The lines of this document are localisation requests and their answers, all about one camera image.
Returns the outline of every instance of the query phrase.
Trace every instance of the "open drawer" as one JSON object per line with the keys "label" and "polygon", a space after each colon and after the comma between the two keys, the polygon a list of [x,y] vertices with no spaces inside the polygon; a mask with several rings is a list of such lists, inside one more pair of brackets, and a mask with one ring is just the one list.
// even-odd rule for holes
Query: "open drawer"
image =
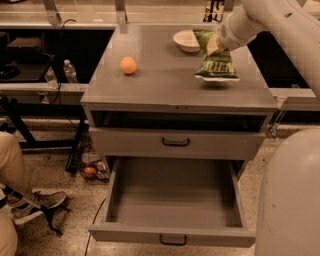
{"label": "open drawer", "polygon": [[250,247],[229,160],[119,157],[97,241]]}

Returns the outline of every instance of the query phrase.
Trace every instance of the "white bowl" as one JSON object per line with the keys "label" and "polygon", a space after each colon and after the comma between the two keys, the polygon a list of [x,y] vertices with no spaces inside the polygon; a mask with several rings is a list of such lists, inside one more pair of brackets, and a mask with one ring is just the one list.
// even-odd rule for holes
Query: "white bowl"
{"label": "white bowl", "polygon": [[192,30],[182,30],[176,33],[173,40],[185,52],[200,51],[200,45]]}

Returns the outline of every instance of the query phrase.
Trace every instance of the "green chip bag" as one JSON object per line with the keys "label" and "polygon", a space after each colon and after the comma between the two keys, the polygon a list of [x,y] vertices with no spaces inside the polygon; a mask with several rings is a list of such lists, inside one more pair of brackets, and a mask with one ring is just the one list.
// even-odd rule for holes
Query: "green chip bag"
{"label": "green chip bag", "polygon": [[207,81],[239,80],[228,49],[211,56],[207,54],[208,42],[217,33],[206,30],[194,30],[193,32],[201,50],[206,54],[206,58],[196,71],[195,76]]}

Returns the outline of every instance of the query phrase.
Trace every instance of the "gray cabinet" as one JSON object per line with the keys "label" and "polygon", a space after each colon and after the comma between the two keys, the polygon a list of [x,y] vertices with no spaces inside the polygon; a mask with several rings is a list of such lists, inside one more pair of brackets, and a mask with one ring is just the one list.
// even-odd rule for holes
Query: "gray cabinet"
{"label": "gray cabinet", "polygon": [[[116,29],[82,98],[95,147],[112,160],[105,216],[89,227],[98,241],[254,243],[238,180],[277,105],[246,48],[232,52],[239,82],[195,78],[203,54],[172,40],[185,28]],[[126,55],[138,63],[133,76],[119,71]]]}

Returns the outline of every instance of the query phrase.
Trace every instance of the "pants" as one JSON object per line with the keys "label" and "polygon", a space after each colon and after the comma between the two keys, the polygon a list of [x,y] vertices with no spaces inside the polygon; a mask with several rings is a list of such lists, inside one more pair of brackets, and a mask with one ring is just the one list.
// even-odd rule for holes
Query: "pants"
{"label": "pants", "polygon": [[[0,132],[0,182],[24,196],[32,193],[20,145],[14,136],[5,132]],[[7,195],[7,204],[18,207],[25,202]],[[0,213],[0,256],[13,256],[17,241],[12,221]]]}
{"label": "pants", "polygon": [[[0,182],[24,196],[32,194],[20,145],[13,135],[6,132],[0,132]],[[11,207],[25,204],[12,195],[8,195],[7,203]]]}
{"label": "pants", "polygon": [[12,221],[0,213],[0,256],[14,256],[18,237]]}

